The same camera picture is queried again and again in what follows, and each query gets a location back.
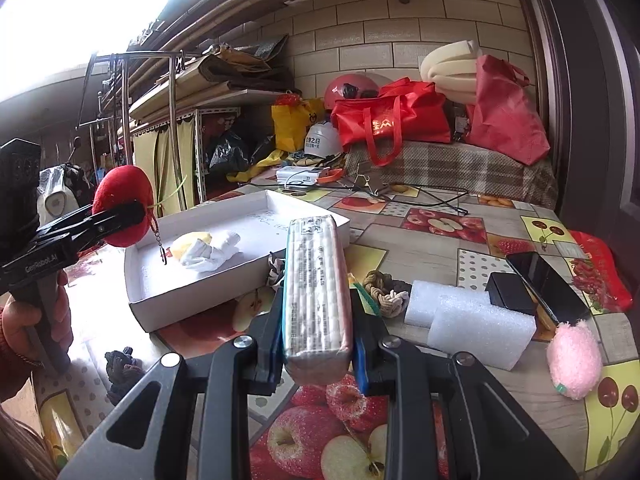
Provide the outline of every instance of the white foam block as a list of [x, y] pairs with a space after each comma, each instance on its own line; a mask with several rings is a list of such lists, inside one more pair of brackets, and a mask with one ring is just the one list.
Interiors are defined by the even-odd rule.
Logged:
[[430, 327], [436, 311], [443, 305], [478, 303], [491, 304], [489, 293], [467, 290], [459, 286], [415, 280], [409, 297], [404, 322], [409, 325]]
[[535, 331], [534, 316], [492, 304], [447, 304], [436, 312], [427, 345], [448, 354], [470, 352], [485, 366], [511, 370]]

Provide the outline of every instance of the red tote bag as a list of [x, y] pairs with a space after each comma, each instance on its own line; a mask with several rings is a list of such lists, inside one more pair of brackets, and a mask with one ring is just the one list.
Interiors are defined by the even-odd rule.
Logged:
[[535, 164], [549, 143], [535, 106], [524, 92], [525, 73], [493, 56], [476, 60], [476, 106], [465, 142]]
[[[383, 86], [378, 97], [336, 100], [331, 118], [344, 147], [364, 140], [371, 161], [386, 166], [402, 150], [402, 139], [450, 142], [449, 123], [442, 110], [444, 100], [434, 83], [405, 77]], [[393, 138], [391, 153], [378, 155], [377, 137]]]

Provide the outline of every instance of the rectangular package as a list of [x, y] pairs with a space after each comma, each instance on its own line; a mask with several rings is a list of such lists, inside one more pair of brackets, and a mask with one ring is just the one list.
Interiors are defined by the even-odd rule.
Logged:
[[331, 384], [347, 372], [353, 346], [347, 268], [335, 220], [292, 220], [287, 238], [282, 339], [297, 384]]
[[536, 319], [492, 304], [444, 304], [427, 346], [447, 354], [469, 352], [484, 366], [511, 370], [536, 332]]
[[460, 286], [414, 280], [404, 322], [407, 325], [429, 328], [441, 306], [466, 304], [491, 304], [491, 302], [487, 292], [480, 290], [476, 292]]

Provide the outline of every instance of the yellow bag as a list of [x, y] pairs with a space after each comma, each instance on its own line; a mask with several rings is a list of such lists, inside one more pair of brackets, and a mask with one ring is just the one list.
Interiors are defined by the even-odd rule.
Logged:
[[282, 150], [273, 150], [267, 157], [256, 162], [248, 170], [239, 171], [239, 173], [227, 173], [226, 179], [229, 182], [249, 182], [254, 176], [261, 174], [269, 166], [279, 166], [283, 156], [284, 152]]
[[304, 148], [309, 126], [324, 121], [324, 104], [322, 99], [307, 99], [294, 106], [273, 105], [271, 118], [276, 148], [284, 152], [296, 152]]

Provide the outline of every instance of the black plastic bag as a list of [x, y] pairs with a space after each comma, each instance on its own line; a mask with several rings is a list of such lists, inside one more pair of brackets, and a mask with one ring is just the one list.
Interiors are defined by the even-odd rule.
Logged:
[[65, 186], [67, 186], [80, 207], [89, 205], [94, 201], [95, 187], [92, 186], [84, 170], [80, 166], [66, 162], [60, 166], [65, 171]]
[[254, 152], [251, 155], [251, 165], [257, 164], [276, 149], [276, 136], [265, 137], [255, 145]]
[[207, 150], [209, 173], [227, 174], [249, 169], [251, 152], [233, 129], [213, 139]]

